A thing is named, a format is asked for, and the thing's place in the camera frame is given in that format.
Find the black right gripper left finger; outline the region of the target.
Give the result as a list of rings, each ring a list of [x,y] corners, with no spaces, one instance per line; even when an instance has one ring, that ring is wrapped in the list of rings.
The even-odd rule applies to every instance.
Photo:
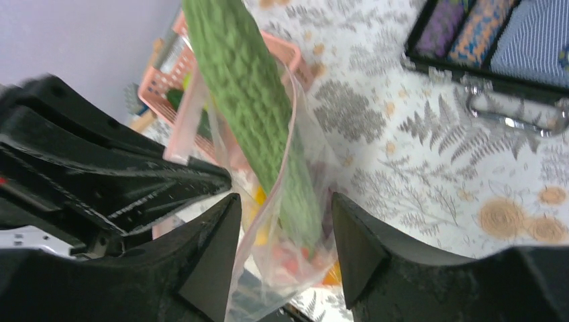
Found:
[[[42,250],[1,251],[2,321],[223,321],[241,200],[119,257],[79,261]]]

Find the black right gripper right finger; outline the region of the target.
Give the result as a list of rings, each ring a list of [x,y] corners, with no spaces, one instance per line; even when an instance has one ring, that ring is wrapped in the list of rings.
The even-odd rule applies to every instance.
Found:
[[[568,248],[459,256],[331,200],[346,307],[355,321],[567,321]]]

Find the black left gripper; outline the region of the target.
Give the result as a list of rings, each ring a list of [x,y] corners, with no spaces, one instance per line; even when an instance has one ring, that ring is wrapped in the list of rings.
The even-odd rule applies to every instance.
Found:
[[[102,157],[102,174],[85,170]],[[228,191],[226,170],[134,153],[134,132],[62,78],[1,94],[1,247],[119,256],[132,235]]]

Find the red orange mango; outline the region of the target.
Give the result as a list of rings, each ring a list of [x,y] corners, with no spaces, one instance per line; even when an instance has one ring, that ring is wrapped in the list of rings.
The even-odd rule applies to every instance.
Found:
[[[288,273],[295,277],[301,276],[301,260],[297,256],[297,252],[284,248],[283,246],[275,245],[272,248],[272,255],[275,260],[280,262]],[[336,260],[330,267],[320,255],[315,255],[308,263],[309,268],[323,270],[327,268],[326,274],[320,278],[316,283],[316,287],[332,287],[342,285],[342,274],[340,270],[340,263]]]

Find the clear zip top bag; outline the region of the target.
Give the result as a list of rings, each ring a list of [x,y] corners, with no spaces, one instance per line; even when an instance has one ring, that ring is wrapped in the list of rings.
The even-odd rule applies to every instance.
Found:
[[[285,204],[284,168],[280,169],[272,190],[265,192],[266,201],[258,218],[270,224],[269,241],[264,247],[254,245],[254,232],[250,228],[255,229],[258,224],[250,223],[250,212],[254,189],[260,183],[229,130],[227,121],[219,113],[197,67],[188,74],[174,129],[164,152],[166,160],[179,164],[186,164],[190,157],[196,156],[227,169],[232,179],[232,190],[241,198],[242,228],[229,289],[226,321],[259,321],[308,288],[337,287],[316,287],[315,283],[326,274],[327,268],[309,268],[308,263],[317,254],[323,257],[328,267],[338,260],[332,228],[331,197],[336,188],[335,176],[340,165],[322,130],[309,113],[303,87],[287,67],[279,65],[278,69],[293,109],[289,141],[299,140],[303,145],[312,188],[321,209],[322,235],[313,253],[309,253],[281,227],[280,215]],[[288,273],[273,258],[272,248],[275,245],[297,252],[302,261],[300,277]]]

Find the yellow lemon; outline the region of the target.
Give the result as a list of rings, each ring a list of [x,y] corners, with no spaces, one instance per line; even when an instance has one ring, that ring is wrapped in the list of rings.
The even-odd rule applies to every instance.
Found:
[[[262,215],[261,208],[266,201],[266,194],[260,185],[257,185],[253,193],[253,205],[250,212],[250,223],[257,223],[255,229],[250,228],[254,232],[254,245],[264,247],[270,238],[270,224],[265,219],[258,219]]]

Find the pink plastic basket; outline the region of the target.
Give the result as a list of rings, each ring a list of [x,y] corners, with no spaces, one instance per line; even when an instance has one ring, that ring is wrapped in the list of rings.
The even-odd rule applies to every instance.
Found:
[[[311,88],[314,75],[302,57],[300,48],[284,39],[261,32],[269,51],[295,74],[305,91]],[[166,98],[171,89],[183,89],[183,80],[195,66],[195,57],[187,44],[187,24],[180,12],[152,66],[147,67],[138,97],[170,126],[175,125],[176,111]]]

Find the floral table mat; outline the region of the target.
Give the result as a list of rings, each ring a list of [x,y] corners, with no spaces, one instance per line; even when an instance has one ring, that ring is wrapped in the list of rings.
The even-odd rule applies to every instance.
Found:
[[[348,194],[437,248],[481,257],[568,247],[568,136],[551,142],[467,116],[465,93],[397,64],[418,1],[248,1],[305,36],[323,76],[315,114],[342,153]]]

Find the black poker chip case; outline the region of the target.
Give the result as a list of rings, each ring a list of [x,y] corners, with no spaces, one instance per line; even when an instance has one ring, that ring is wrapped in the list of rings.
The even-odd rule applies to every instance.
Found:
[[[567,1],[427,1],[405,43],[402,65],[461,84],[475,117],[548,138],[568,129]],[[503,108],[476,107],[501,93],[549,105],[540,126]]]

